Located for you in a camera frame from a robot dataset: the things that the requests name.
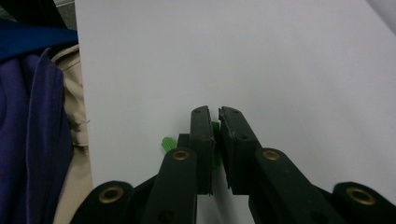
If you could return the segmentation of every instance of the brass screw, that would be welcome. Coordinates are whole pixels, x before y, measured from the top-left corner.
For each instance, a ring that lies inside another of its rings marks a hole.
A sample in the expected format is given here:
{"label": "brass screw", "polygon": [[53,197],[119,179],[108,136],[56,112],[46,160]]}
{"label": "brass screw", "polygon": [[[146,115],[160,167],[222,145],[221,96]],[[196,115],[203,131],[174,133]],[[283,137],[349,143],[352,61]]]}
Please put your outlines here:
{"label": "brass screw", "polygon": [[265,159],[270,160],[270,161],[277,161],[280,159],[279,153],[275,151],[264,151],[262,153]]}
{"label": "brass screw", "polygon": [[99,202],[101,203],[114,203],[123,194],[123,189],[120,186],[108,187],[99,194]]}
{"label": "brass screw", "polygon": [[375,197],[371,195],[364,189],[358,189],[355,187],[350,187],[346,189],[346,194],[353,199],[353,201],[365,205],[373,205],[375,204]]}
{"label": "brass screw", "polygon": [[188,159],[190,156],[190,153],[188,153],[187,151],[184,150],[179,150],[173,153],[173,157],[175,160],[177,161],[184,161],[186,159]]}

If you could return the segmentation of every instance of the white board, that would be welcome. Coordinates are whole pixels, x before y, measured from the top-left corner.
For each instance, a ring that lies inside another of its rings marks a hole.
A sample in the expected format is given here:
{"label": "white board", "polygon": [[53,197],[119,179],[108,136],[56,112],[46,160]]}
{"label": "white board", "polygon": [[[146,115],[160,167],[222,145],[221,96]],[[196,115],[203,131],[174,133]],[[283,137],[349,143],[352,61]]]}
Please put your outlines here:
{"label": "white board", "polygon": [[[315,185],[396,203],[396,38],[365,1],[77,1],[94,185],[158,173],[190,112],[241,110]],[[198,223],[253,223],[248,197],[200,196]]]}

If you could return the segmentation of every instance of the purple jacket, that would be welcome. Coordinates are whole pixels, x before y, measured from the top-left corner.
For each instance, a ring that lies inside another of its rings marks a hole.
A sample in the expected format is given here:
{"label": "purple jacket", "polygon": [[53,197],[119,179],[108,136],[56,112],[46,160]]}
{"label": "purple jacket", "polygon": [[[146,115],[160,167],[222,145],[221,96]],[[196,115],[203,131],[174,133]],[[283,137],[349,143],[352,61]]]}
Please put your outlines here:
{"label": "purple jacket", "polygon": [[64,77],[47,53],[0,63],[0,223],[52,223],[71,159]]}

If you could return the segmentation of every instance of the clothing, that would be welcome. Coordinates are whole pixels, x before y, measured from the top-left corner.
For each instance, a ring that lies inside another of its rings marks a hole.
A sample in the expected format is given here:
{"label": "clothing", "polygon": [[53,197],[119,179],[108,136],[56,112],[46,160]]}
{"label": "clothing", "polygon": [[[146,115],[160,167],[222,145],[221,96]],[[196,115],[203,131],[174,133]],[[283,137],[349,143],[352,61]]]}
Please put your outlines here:
{"label": "clothing", "polygon": [[47,50],[0,63],[0,223],[52,223],[71,160],[63,84]]}
{"label": "clothing", "polygon": [[26,53],[76,45],[78,34],[73,30],[30,26],[0,19],[0,62]]}
{"label": "clothing", "polygon": [[52,60],[64,72],[64,109],[74,148],[54,219],[55,224],[63,224],[70,223],[78,207],[92,191],[92,173],[78,45],[60,51]]}

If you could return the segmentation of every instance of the beige fabric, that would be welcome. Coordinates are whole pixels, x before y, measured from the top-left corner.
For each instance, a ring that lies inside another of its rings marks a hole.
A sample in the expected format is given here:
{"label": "beige fabric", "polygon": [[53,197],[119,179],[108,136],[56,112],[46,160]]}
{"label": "beige fabric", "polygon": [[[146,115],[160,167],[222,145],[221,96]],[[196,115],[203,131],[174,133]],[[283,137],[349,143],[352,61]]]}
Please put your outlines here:
{"label": "beige fabric", "polygon": [[91,192],[92,173],[78,45],[59,52],[52,61],[64,72],[64,110],[69,119],[74,148],[54,218],[55,224],[64,224],[70,223]]}

